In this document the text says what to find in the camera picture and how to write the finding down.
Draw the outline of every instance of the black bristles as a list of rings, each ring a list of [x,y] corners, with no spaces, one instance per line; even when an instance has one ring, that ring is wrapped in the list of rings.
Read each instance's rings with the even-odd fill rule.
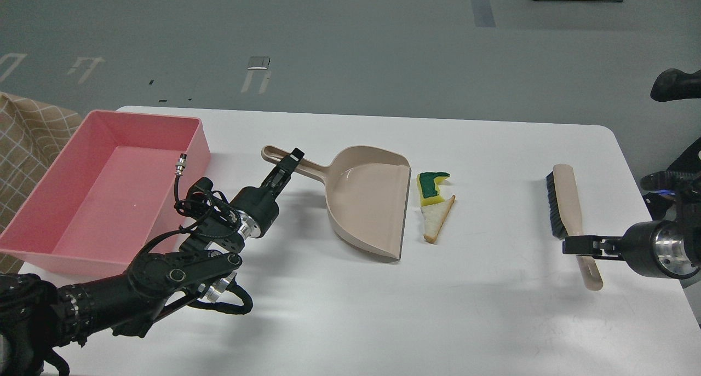
[[[553,236],[558,239],[565,239],[567,229],[560,218],[558,209],[558,195],[555,194],[555,176],[551,172],[545,178],[545,183],[548,186],[548,203],[550,204],[550,228],[553,229]]]

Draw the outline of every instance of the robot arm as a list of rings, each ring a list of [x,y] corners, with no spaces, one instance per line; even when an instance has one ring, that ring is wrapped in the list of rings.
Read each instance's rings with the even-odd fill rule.
[[[701,99],[701,71],[664,71],[653,84],[650,97],[659,102]],[[676,221],[639,222],[623,236],[568,236],[562,252],[626,261],[643,276],[691,278],[701,266],[701,172],[655,172],[643,177],[640,186],[650,192],[673,194]]]
[[[177,184],[186,156],[177,165],[175,208],[195,223],[150,240],[126,271],[85,284],[56,288],[35,274],[0,274],[0,349],[2,376],[39,374],[46,361],[61,376],[68,364],[53,347],[71,342],[85,344],[88,336],[112,328],[114,335],[143,338],[156,321],[183,306],[228,314],[246,314],[253,302],[235,282],[245,239],[266,233],[278,216],[275,199],[303,157],[295,149],[282,159],[260,187],[245,187],[228,202],[212,191],[212,181],[201,178],[178,199]],[[188,234],[175,253],[150,253],[163,239]],[[216,243],[226,253],[209,249]],[[167,304],[174,293],[182,298]],[[216,301],[223,291],[234,293],[243,305]]]

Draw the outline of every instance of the pink plastic bin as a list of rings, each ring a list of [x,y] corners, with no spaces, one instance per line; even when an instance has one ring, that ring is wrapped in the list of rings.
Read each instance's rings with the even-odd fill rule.
[[[120,274],[151,238],[177,229],[180,194],[204,175],[210,150],[200,119],[95,110],[0,235],[0,252],[47,271]],[[155,251],[173,251],[176,237]]]

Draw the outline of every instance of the dustpan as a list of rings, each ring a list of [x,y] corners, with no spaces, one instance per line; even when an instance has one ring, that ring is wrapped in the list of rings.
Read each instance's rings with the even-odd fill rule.
[[[277,164],[288,153],[265,146]],[[341,150],[328,166],[302,159],[296,172],[324,184],[331,226],[349,244],[400,259],[411,168],[404,156],[373,146]]]

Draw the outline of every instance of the bread slice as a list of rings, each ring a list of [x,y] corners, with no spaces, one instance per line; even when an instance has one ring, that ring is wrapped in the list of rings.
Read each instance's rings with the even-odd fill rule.
[[[421,212],[423,213],[423,238],[429,244],[436,242],[438,233],[443,227],[443,222],[448,217],[450,208],[453,207],[453,202],[455,202],[454,195],[438,204],[421,206]]]

